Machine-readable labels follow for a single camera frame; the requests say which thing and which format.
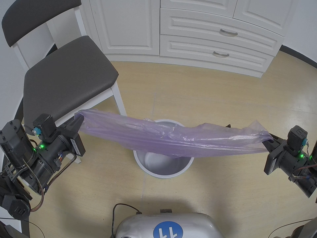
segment bucket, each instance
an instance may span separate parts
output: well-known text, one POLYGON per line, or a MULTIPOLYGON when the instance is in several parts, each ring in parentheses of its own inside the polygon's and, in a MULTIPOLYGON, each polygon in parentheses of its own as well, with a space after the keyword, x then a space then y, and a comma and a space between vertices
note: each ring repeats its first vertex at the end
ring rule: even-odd
MULTIPOLYGON (((169 119, 155 120, 157 123, 164 125, 181 123, 169 119)), ((194 158, 192 157, 178 157, 172 158, 163 154, 150 153, 144 151, 133 151, 134 158, 140 168, 151 176, 158 178, 172 178, 184 173, 192 164, 194 158)))

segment chair backrest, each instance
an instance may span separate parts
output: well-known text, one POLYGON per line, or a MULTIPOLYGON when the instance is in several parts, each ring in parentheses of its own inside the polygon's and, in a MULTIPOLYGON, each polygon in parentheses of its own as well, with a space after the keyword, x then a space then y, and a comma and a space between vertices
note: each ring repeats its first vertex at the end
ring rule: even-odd
POLYGON ((12 47, 36 27, 80 5, 81 0, 16 0, 2 19, 8 45, 12 47))

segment silver handle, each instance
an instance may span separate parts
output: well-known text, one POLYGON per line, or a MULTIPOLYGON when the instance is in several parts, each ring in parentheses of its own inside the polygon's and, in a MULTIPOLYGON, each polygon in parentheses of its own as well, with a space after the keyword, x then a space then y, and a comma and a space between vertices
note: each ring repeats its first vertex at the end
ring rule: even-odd
POLYGON ((219 53, 217 53, 216 51, 214 51, 214 55, 219 55, 219 56, 222 56, 222 57, 228 57, 228 56, 230 56, 229 54, 219 54, 219 53))
POLYGON ((224 34, 238 35, 238 33, 227 32, 227 31, 222 30, 222 29, 220 29, 220 32, 224 33, 224 34))

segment purple plastic bag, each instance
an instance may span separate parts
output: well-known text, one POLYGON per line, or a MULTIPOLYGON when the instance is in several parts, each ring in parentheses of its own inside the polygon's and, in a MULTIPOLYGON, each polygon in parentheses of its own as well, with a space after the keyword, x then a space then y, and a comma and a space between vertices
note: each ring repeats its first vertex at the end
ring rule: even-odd
POLYGON ((243 129, 204 123, 193 128, 168 126, 97 109, 80 110, 85 119, 80 131, 120 143, 131 150, 170 157, 214 157, 266 152, 261 142, 273 139, 254 121, 243 129))

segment chair leg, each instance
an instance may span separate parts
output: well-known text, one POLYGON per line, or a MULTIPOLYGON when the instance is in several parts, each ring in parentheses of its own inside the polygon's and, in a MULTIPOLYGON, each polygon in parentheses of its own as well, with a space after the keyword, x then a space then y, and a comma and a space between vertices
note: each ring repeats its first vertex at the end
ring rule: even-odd
POLYGON ((127 116, 117 82, 113 84, 111 90, 113 92, 114 99, 116 100, 120 115, 127 116))
MULTIPOLYGON (((69 153, 69 154, 66 155, 66 157, 72 159, 74 156, 73 156, 71 153, 69 153)), ((77 156, 75 162, 76 162, 77 164, 79 164, 79 163, 81 162, 80 157, 77 156)))

